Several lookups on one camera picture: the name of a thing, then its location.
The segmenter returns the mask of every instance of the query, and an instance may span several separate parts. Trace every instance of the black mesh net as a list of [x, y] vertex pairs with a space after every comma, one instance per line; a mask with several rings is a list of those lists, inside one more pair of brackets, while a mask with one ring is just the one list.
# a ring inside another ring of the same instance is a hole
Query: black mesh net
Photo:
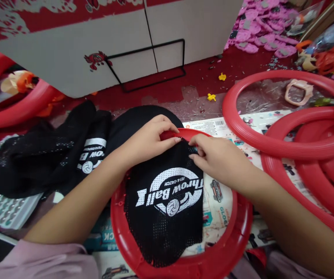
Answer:
[[135, 166], [126, 183], [124, 211], [146, 262], [165, 267], [202, 242], [203, 172], [183, 140]]

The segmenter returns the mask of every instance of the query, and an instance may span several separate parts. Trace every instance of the pink sleeve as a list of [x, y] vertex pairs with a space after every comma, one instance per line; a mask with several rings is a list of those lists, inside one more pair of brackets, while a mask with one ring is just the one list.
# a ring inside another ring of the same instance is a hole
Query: pink sleeve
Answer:
[[79, 244], [46, 245], [20, 240], [0, 262], [0, 279], [98, 277], [94, 258]]

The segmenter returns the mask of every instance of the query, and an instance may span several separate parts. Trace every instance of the black metal wire frame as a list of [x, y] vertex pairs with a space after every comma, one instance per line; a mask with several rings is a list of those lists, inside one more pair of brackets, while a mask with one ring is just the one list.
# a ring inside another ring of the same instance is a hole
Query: black metal wire frame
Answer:
[[[120, 81], [118, 75], [115, 73], [114, 69], [112, 68], [111, 64], [109, 63], [110, 59], [130, 55], [130, 54], [134, 54], [134, 53], [138, 53], [138, 52], [143, 52], [143, 51], [150, 50], [150, 49], [154, 50], [155, 48], [158, 48], [158, 47], [164, 47], [166, 45], [172, 45], [174, 43], [181, 43], [181, 42], [182, 42], [182, 66], [180, 66], [180, 67], [181, 67], [181, 70], [182, 70], [183, 74], [181, 74], [179, 76], [171, 77], [169, 79], [163, 79], [161, 81], [157, 81], [157, 82], [154, 82], [154, 83], [151, 83], [151, 84], [148, 84], [148, 85], [144, 85], [144, 86], [133, 88], [131, 90], [127, 90], [124, 86], [124, 83], [122, 83]], [[184, 69], [184, 65], [185, 65], [185, 39], [178, 39], [178, 40], [175, 40], [175, 41], [169, 41], [167, 43], [162, 43], [162, 44], [159, 44], [159, 45], [153, 45], [153, 46], [148, 46], [148, 47], [145, 47], [145, 48], [140, 48], [140, 49], [137, 49], [137, 50], [132, 50], [130, 52], [123, 52], [123, 53], [120, 53], [120, 54], [107, 56], [105, 58], [105, 62], [109, 66], [109, 68], [112, 71], [112, 73], [114, 74], [115, 78], [118, 80], [118, 82], [119, 82], [121, 88], [123, 89], [123, 91], [125, 93], [130, 93], [132, 91], [136, 91], [136, 90], [139, 90], [139, 89], [142, 89], [142, 88], [145, 88], [145, 87], [149, 87], [149, 86], [152, 86], [152, 85], [156, 85], [156, 84], [159, 84], [159, 83], [163, 83], [163, 82], [166, 82], [166, 81], [170, 81], [170, 80], [173, 80], [173, 79], [176, 79], [176, 78], [181, 78], [183, 76], [186, 76], [186, 72], [185, 72], [185, 69]]]

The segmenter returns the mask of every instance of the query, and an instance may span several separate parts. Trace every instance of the stack of red rings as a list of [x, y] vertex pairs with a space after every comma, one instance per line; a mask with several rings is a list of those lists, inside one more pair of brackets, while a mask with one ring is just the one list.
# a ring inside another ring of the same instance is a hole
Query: stack of red rings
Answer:
[[[237, 113], [237, 98], [250, 84], [272, 78], [305, 80], [334, 95], [334, 81], [323, 76], [298, 71], [262, 72], [244, 78], [229, 90], [223, 101], [225, 121], [240, 139], [262, 151], [264, 171], [334, 231], [334, 185], [329, 180], [334, 183], [334, 107], [307, 108], [293, 112], [279, 119], [266, 135], [262, 135], [240, 118]], [[295, 142], [283, 141], [291, 130], [301, 124], [304, 125], [299, 129]], [[288, 178], [282, 158], [295, 160], [303, 182], [331, 214], [299, 192]]]

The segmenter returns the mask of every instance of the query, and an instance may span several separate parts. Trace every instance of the yellow plastic piece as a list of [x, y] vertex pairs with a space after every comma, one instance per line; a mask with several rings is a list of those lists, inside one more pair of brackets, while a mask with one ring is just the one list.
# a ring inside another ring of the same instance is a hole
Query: yellow plastic piece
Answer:
[[224, 81], [224, 80], [226, 80], [226, 75], [223, 75], [221, 73], [221, 75], [218, 77], [218, 79]]
[[216, 101], [216, 95], [215, 94], [209, 94], [208, 93], [208, 97], [207, 97], [207, 99], [209, 100], [209, 101], [212, 101], [212, 100], [214, 100], [214, 101]]

